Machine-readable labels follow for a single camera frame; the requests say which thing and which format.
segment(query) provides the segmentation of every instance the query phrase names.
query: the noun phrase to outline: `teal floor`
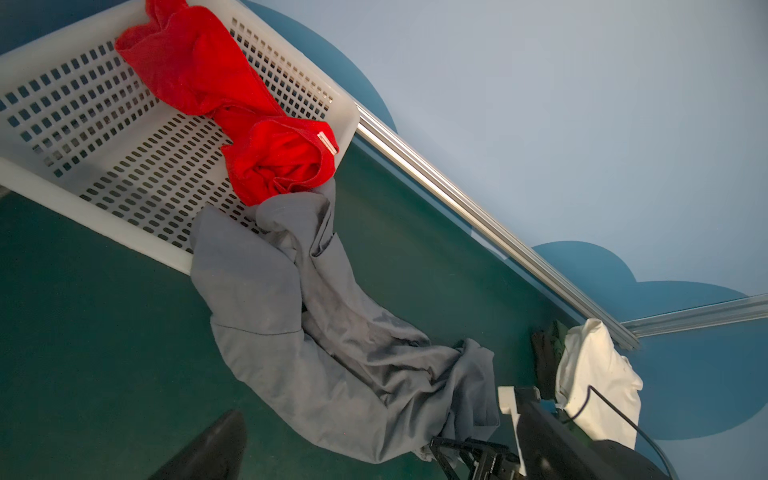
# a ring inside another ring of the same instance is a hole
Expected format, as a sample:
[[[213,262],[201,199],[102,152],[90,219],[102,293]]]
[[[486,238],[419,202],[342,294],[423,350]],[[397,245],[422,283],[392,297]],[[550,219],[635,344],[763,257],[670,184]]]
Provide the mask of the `teal floor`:
[[[362,288],[434,343],[493,350],[497,384],[533,383],[528,336],[564,314],[356,147],[336,178]],[[368,465],[303,440],[235,380],[209,315],[187,276],[1,199],[0,478],[146,478],[228,409],[248,424],[241,478],[444,478],[414,455]]]

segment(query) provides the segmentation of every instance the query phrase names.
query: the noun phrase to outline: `white cloth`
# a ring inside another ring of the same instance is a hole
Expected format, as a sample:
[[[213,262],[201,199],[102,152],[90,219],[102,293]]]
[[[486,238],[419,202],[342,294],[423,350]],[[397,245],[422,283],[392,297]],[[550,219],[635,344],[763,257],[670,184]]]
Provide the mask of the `white cloth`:
[[[568,330],[565,351],[555,379],[555,400],[570,416],[584,405],[589,385],[637,424],[643,380],[627,357],[618,354],[605,325],[589,319]],[[614,440],[634,449],[637,433],[603,400],[592,393],[576,425],[593,440]]]

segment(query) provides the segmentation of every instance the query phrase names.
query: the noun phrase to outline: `towel tag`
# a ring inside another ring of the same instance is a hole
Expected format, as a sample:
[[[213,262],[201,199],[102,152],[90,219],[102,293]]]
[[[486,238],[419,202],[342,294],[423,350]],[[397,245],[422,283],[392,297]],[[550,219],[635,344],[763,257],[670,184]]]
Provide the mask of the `towel tag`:
[[[328,140],[328,137],[326,137],[325,132],[321,131],[320,133],[317,134],[317,137],[320,139],[320,141],[323,142],[323,145],[325,145],[328,148],[328,150],[331,151],[331,155],[336,155],[339,153],[337,149],[333,148],[333,144],[331,143],[330,140]]]

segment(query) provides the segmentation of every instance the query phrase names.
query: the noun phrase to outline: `white plastic basket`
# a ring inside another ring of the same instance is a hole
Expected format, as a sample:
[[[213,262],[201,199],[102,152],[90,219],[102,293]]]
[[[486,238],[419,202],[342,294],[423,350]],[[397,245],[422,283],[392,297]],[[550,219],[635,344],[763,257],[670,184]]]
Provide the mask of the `white plastic basket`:
[[[189,4],[230,29],[289,115],[330,124],[338,166],[359,122],[354,100],[237,0]],[[227,181],[227,136],[159,101],[114,50],[147,20],[133,0],[0,56],[0,184],[189,273],[203,205],[253,223]]]

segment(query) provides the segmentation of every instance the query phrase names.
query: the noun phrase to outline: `gray fabric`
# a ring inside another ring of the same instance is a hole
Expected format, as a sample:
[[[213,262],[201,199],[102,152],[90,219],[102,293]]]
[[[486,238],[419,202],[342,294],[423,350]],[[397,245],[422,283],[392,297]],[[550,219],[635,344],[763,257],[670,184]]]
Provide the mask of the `gray fabric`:
[[[197,216],[191,276],[224,361],[305,439],[365,462],[429,459],[436,435],[487,439],[493,353],[433,346],[373,302],[333,233],[334,198],[333,180],[270,198],[248,212],[261,236],[213,207]]]

